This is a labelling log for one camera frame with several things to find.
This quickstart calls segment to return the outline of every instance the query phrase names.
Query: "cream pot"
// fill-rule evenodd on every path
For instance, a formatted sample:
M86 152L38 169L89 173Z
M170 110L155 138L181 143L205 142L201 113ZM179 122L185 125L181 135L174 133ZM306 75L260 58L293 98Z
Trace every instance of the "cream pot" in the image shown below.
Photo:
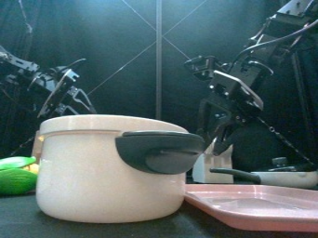
M79 222L161 218L185 200L186 171L203 139L170 123L73 115L40 126L36 199L44 213Z

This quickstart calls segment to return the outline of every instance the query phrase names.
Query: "pot handle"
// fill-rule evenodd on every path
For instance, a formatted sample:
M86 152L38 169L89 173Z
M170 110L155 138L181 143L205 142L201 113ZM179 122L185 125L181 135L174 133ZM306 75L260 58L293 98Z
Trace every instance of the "pot handle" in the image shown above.
M234 175L234 176L238 176L244 179L249 179L250 181L254 182L254 184L261 184L260 175L245 172L245 171L241 171L241 170L237 170L237 169L217 167L217 168L210 168L210 172L211 173Z
M125 132L115 138L122 160L153 174L182 174L194 166L205 150L203 138L171 131Z

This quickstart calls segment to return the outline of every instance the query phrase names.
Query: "white pot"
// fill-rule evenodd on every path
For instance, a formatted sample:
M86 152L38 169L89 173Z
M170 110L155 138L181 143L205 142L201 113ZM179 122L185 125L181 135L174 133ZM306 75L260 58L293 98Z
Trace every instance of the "white pot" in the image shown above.
M115 145L127 131L187 134L162 121L117 115L73 115L42 123L36 199L47 215L113 223L161 218L178 210L186 173L151 173L131 167Z

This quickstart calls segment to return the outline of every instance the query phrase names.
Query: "metal rod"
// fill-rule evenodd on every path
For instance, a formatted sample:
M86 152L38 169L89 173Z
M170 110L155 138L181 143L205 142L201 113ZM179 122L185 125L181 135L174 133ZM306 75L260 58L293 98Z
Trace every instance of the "metal rod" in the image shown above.
M162 0L157 0L157 94L155 94L155 118L157 120L162 119L162 47L163 47L163 33L162 33Z

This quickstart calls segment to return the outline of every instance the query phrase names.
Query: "green object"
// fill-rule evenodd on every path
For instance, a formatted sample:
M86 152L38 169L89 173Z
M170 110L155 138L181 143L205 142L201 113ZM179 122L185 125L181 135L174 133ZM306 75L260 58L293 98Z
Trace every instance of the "green object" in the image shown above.
M23 168L0 171L0 195L22 195L36 188L38 175Z
M32 157L24 157L24 156L16 156L10 157L7 159L0 160L0 170L16 168L16 167L24 167L27 165L34 164L36 161L36 158Z

